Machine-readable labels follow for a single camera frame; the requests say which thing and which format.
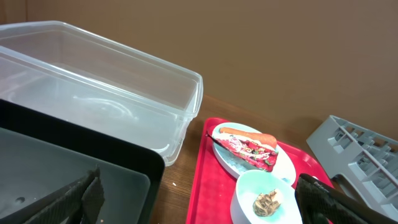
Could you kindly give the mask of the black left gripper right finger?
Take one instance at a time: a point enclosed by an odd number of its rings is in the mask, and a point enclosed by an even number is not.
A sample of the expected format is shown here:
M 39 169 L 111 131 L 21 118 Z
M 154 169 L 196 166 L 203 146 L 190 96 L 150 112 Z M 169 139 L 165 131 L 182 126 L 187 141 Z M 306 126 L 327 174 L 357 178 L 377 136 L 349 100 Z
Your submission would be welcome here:
M 397 224 L 308 174 L 300 174 L 295 199 L 303 224 Z

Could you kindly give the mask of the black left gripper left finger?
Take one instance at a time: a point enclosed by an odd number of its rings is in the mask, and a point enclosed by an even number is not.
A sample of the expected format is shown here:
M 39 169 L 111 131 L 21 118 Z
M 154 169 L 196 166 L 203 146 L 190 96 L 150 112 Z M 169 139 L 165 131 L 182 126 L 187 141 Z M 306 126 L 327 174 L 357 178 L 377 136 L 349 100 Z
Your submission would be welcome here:
M 96 223 L 105 202 L 100 168 L 1 218 L 1 224 Z

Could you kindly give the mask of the brown food scrap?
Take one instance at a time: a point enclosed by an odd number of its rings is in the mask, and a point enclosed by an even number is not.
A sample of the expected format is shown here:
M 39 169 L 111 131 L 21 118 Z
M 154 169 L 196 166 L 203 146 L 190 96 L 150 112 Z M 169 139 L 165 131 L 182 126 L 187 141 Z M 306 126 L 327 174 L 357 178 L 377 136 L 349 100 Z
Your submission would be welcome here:
M 282 192 L 279 189 L 274 189 L 268 194 L 259 194 L 252 205 L 252 209 L 257 216 L 270 217 L 275 214 L 283 201 Z

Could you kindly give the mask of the light blue bowl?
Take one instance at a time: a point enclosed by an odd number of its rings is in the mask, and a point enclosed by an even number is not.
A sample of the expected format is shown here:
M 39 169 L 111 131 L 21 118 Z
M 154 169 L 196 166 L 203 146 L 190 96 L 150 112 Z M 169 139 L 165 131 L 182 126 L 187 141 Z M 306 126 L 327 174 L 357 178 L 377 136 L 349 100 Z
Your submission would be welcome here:
M 268 216 L 255 214 L 254 204 L 258 196 L 269 195 L 273 190 L 277 192 L 275 201 L 280 206 Z M 230 214 L 233 223 L 302 224 L 294 188 L 261 170 L 249 170 L 239 176 L 231 200 Z

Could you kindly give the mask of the red patterned snack wrapper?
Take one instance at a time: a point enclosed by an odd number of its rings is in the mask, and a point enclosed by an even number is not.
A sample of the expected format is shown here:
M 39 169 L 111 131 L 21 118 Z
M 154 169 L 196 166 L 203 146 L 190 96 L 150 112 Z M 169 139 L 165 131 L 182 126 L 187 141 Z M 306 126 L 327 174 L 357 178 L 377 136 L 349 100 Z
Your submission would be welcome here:
M 272 172 L 277 162 L 279 152 L 272 146 L 262 144 L 242 135 L 220 133 L 208 135 L 211 140 L 236 158 L 267 172 Z

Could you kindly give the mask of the orange carrot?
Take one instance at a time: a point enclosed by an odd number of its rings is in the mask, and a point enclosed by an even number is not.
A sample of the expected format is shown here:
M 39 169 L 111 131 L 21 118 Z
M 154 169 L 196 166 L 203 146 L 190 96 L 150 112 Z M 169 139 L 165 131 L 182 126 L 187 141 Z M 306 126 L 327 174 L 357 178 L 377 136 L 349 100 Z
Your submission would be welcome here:
M 277 147 L 276 138 L 270 134 L 251 133 L 251 132 L 246 132 L 246 131 L 242 131 L 239 129 L 227 128 L 227 127 L 220 128 L 220 133 L 244 136 L 244 137 L 250 138 L 252 140 L 257 140 L 261 144 L 269 145 L 269 146 L 273 147 L 274 149 Z

